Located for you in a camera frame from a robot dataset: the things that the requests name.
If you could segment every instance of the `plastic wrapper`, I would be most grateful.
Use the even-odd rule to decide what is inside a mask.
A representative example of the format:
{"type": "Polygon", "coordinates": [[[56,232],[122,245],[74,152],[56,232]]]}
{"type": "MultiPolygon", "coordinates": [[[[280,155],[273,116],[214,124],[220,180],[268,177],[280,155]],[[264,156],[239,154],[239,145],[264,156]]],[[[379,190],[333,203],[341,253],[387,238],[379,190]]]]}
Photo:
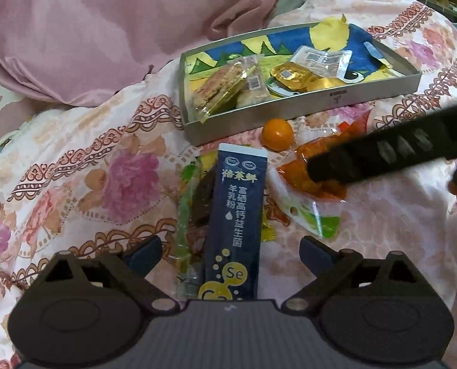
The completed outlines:
{"type": "Polygon", "coordinates": [[[274,76],[271,76],[266,81],[266,86],[272,94],[278,97],[291,97],[300,94],[298,91],[290,90],[288,87],[277,81],[274,76]]]}
{"type": "Polygon", "coordinates": [[[228,103],[254,77],[257,60],[242,57],[213,73],[191,96],[195,119],[204,123],[211,115],[230,109],[228,103]]]}
{"type": "MultiPolygon", "coordinates": [[[[177,298],[195,299],[203,281],[203,253],[213,203],[218,150],[201,154],[182,171],[175,243],[169,255],[178,271],[177,298]]],[[[273,241],[275,231],[263,209],[261,242],[273,241]]]]}
{"type": "Polygon", "coordinates": [[[369,113],[351,125],[342,122],[330,136],[302,144],[295,151],[295,159],[268,171],[270,196],[287,216],[315,236],[328,239],[335,235],[347,190],[337,181],[312,181],[307,174],[307,160],[336,144],[363,135],[369,113]]]}
{"type": "Polygon", "coordinates": [[[350,50],[329,53],[309,46],[300,46],[290,59],[290,62],[307,68],[319,77],[344,79],[352,54],[353,52],[350,50]]]}
{"type": "Polygon", "coordinates": [[[320,238],[329,239],[336,234],[343,210],[342,200],[314,198],[298,191],[280,176],[276,168],[268,171],[267,178],[271,197],[291,220],[320,238]]]}
{"type": "Polygon", "coordinates": [[[307,84],[320,78],[309,69],[293,62],[278,65],[272,68],[270,73],[283,86],[300,92],[306,92],[307,84]]]}
{"type": "Polygon", "coordinates": [[[264,82],[264,75],[259,63],[261,57],[264,57],[264,55],[250,55],[236,59],[236,61],[240,60],[247,65],[254,66],[251,75],[246,79],[245,86],[237,96],[237,108],[248,107],[249,105],[271,100],[271,94],[264,82]]]}
{"type": "Polygon", "coordinates": [[[337,77],[322,77],[306,84],[306,91],[323,90],[326,88],[346,86],[346,83],[337,77]]]}

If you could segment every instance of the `dark blue box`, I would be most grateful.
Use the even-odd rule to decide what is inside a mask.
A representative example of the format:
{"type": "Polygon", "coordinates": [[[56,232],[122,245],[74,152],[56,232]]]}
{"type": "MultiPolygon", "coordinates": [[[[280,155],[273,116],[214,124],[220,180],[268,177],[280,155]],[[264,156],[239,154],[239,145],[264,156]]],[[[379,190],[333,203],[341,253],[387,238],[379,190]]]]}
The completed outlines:
{"type": "Polygon", "coordinates": [[[198,298],[257,297],[267,151],[222,143],[198,298]]]}

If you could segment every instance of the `silver tray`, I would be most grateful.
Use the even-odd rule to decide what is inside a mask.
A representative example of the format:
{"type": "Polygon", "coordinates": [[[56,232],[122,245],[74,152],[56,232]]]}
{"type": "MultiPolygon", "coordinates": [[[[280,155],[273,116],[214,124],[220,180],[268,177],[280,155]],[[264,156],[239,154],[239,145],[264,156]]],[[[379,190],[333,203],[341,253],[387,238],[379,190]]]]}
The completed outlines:
{"type": "Polygon", "coordinates": [[[311,91],[292,97],[283,97],[278,100],[250,105],[249,107],[238,108],[229,112],[213,115],[203,124],[199,121],[188,120],[185,101],[185,95],[189,95],[188,93],[190,90],[185,73],[185,61],[188,56],[252,37],[264,36],[301,27],[314,27],[317,24],[318,22],[303,23],[299,25],[258,30],[228,37],[183,53],[181,55],[179,70],[180,109],[187,140],[193,145],[202,145],[209,143],[210,141],[263,126],[272,118],[293,119],[302,115],[309,115],[327,109],[343,107],[345,105],[411,94],[418,90],[421,72],[409,63],[408,60],[401,57],[384,44],[373,41],[375,48],[377,48],[377,50],[383,54],[384,58],[393,65],[394,70],[404,75],[403,77],[360,82],[353,85],[311,91]]]}

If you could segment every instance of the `bed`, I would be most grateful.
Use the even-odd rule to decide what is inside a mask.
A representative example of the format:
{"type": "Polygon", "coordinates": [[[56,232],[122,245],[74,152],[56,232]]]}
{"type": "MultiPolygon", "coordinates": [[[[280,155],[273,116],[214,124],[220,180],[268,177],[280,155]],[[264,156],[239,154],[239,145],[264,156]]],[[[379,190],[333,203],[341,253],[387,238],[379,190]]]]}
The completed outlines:
{"type": "MultiPolygon", "coordinates": [[[[423,73],[419,90],[296,118],[291,125],[297,142],[369,110],[366,126],[373,131],[457,103],[457,30],[419,2],[308,0],[269,26],[343,14],[414,63],[423,73]]],[[[180,173],[200,150],[218,145],[198,149],[183,137],[177,70],[175,59],[96,108],[47,110],[0,154],[0,369],[19,362],[7,334],[8,315],[57,251],[93,257],[156,234],[165,259],[147,279],[174,295],[176,272],[167,257],[176,231],[180,173]],[[140,192],[131,193],[131,187],[140,192]]],[[[260,147],[259,133],[255,129],[222,141],[260,147]]],[[[270,153],[269,165],[277,166],[288,154],[270,153]]],[[[326,242],[369,258],[384,258],[390,250],[407,253],[454,316],[455,334],[444,356],[453,369],[457,197],[446,184],[456,165],[436,161],[351,187],[338,234],[326,242]]],[[[278,208],[270,190],[265,205],[277,235],[261,245],[259,298],[280,303],[313,280],[298,258],[307,232],[278,208]]]]}

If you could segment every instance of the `orange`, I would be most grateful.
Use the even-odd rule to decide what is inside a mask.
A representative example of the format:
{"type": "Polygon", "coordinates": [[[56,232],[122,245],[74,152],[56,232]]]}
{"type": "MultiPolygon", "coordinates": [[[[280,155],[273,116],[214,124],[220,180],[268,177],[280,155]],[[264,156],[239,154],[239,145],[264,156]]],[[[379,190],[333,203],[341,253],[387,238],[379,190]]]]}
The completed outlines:
{"type": "Polygon", "coordinates": [[[278,153],[289,149],[293,144],[293,140],[293,129],[284,119],[268,120],[262,128],[262,145],[278,153]]]}

